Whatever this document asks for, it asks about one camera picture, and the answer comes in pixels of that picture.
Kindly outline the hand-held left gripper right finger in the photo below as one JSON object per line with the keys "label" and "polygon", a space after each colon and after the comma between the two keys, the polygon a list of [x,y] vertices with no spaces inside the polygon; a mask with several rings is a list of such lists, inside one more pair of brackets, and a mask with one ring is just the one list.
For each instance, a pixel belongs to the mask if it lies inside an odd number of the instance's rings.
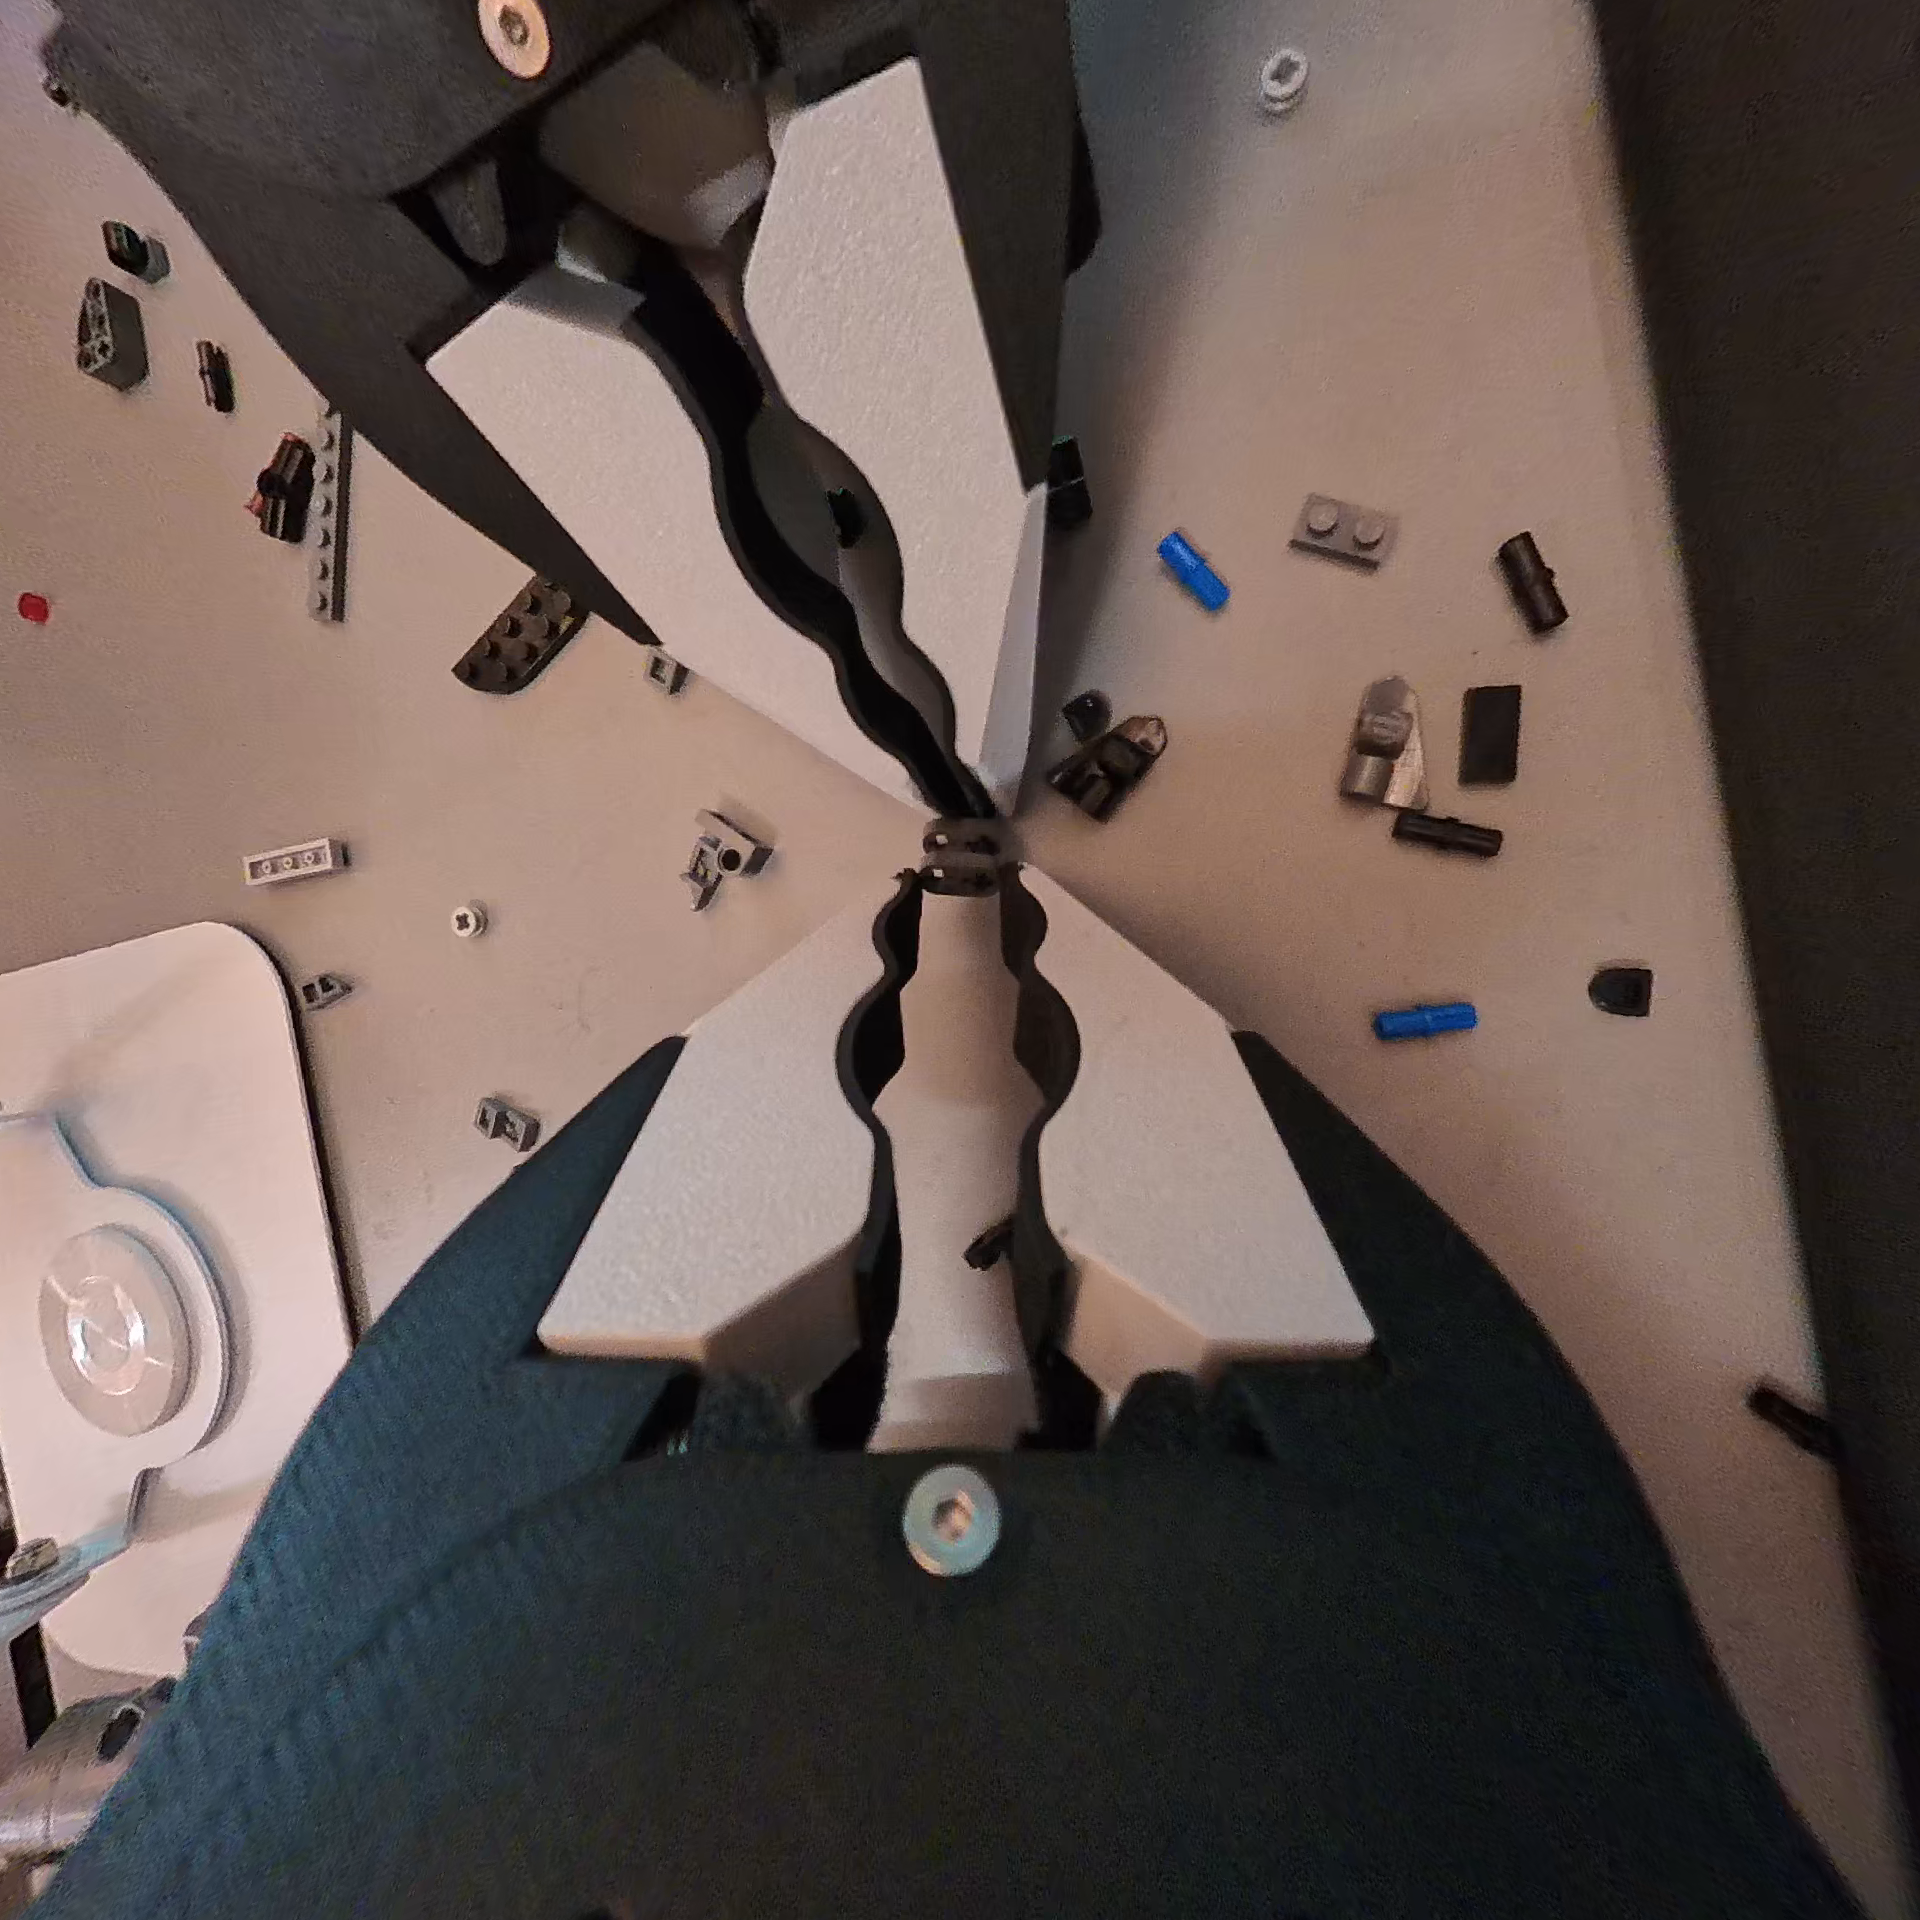
{"label": "hand-held left gripper right finger", "polygon": [[1049,878],[998,878],[1036,1095],[1003,1260],[1036,1419],[1088,1449],[1146,1377],[1347,1361],[1374,1327],[1230,1025]]}

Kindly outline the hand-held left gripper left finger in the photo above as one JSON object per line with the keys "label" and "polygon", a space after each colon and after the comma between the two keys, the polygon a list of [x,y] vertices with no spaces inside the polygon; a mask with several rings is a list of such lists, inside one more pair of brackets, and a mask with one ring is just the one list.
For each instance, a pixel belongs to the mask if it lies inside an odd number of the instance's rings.
{"label": "hand-held left gripper left finger", "polygon": [[875,1101],[916,959],[899,875],[686,1029],[542,1311],[548,1351],[743,1374],[828,1445],[871,1437],[900,1293]]}

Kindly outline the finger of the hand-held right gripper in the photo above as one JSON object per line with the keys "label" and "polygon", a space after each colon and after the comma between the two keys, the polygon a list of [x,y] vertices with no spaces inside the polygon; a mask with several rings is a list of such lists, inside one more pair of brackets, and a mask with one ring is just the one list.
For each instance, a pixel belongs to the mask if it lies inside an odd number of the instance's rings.
{"label": "finger of the hand-held right gripper", "polygon": [[786,121],[743,302],[782,400],[875,489],[903,637],[948,687],[959,759],[1010,807],[1044,496],[1019,473],[916,57]]}
{"label": "finger of the hand-held right gripper", "polygon": [[426,372],[669,657],[900,801],[984,813],[842,586],[851,481],[817,472],[682,266],[544,266]]}

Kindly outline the black lego connector with blue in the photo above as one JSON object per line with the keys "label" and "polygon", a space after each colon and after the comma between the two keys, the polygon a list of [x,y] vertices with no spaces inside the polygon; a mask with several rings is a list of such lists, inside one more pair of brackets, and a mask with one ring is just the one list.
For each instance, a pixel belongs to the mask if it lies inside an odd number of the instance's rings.
{"label": "black lego connector with blue", "polygon": [[1048,789],[1082,816],[1107,824],[1138,782],[1155,769],[1167,746],[1167,727],[1157,716],[1128,716],[1088,735],[1044,775]]}

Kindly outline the black studded lego plate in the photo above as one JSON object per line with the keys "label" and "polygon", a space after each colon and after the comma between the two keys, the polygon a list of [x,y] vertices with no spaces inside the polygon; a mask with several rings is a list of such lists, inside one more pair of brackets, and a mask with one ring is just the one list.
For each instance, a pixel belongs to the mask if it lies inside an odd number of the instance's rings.
{"label": "black studded lego plate", "polygon": [[512,696],[552,665],[587,623],[588,608],[552,579],[531,577],[451,665],[451,676],[477,695]]}

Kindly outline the dark grey long lego plate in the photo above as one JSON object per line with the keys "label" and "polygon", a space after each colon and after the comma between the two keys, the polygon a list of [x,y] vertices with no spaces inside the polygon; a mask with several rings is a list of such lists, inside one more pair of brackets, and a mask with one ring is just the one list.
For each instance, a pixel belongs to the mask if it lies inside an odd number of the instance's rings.
{"label": "dark grey long lego plate", "polygon": [[307,510],[307,610],[313,620],[343,623],[347,610],[347,509],[355,437],[347,418],[326,407],[317,422],[313,476]]}

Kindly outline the black and brown lego connector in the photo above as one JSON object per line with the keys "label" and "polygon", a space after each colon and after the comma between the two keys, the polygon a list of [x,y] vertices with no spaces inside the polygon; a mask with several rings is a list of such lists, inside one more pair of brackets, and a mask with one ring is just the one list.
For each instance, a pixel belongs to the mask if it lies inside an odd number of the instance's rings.
{"label": "black and brown lego connector", "polygon": [[249,517],[275,543],[301,545],[317,480],[313,444],[301,434],[283,434],[266,465],[254,476]]}

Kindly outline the grey lego slope piece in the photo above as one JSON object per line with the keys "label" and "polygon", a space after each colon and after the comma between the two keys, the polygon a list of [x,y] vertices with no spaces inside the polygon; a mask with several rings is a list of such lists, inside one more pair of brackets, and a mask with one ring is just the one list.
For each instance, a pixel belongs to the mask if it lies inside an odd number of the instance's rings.
{"label": "grey lego slope piece", "polygon": [[1339,793],[1394,813],[1426,809],[1420,696],[1402,676],[1371,680],[1357,708]]}

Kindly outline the grey two-stud lego plate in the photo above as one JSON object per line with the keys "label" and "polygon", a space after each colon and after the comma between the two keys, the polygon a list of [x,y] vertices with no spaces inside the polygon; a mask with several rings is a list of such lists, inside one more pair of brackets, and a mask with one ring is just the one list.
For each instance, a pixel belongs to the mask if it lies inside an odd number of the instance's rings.
{"label": "grey two-stud lego plate", "polygon": [[1357,570],[1379,570],[1398,545],[1402,518],[1326,493],[1306,493],[1288,532],[1288,551]]}

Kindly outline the white rounded board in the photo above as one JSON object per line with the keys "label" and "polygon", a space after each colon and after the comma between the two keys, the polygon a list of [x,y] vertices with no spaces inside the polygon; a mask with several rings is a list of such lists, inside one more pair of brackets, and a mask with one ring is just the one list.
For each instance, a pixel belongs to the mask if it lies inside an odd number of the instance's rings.
{"label": "white rounded board", "polygon": [[219,1424],[160,1474],[136,1543],[39,1622],[71,1689],[157,1678],[351,1351],[286,985],[208,923],[5,972],[1,1095],[5,1119],[54,1115],[100,1183],[164,1204],[227,1309]]}

